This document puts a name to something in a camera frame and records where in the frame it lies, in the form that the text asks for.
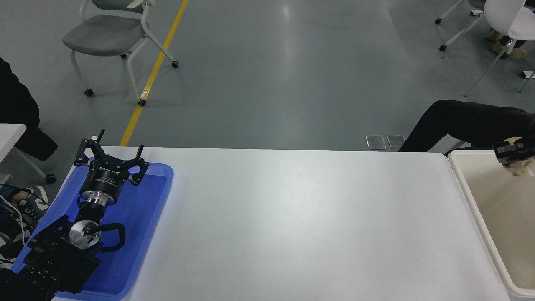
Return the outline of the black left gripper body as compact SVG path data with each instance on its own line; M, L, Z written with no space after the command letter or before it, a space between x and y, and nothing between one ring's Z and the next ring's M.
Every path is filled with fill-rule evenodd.
M92 193L104 193L109 198L118 198L128 177L126 169L118 169L113 164L105 166L102 160L93 160L79 194L83 198L88 198Z

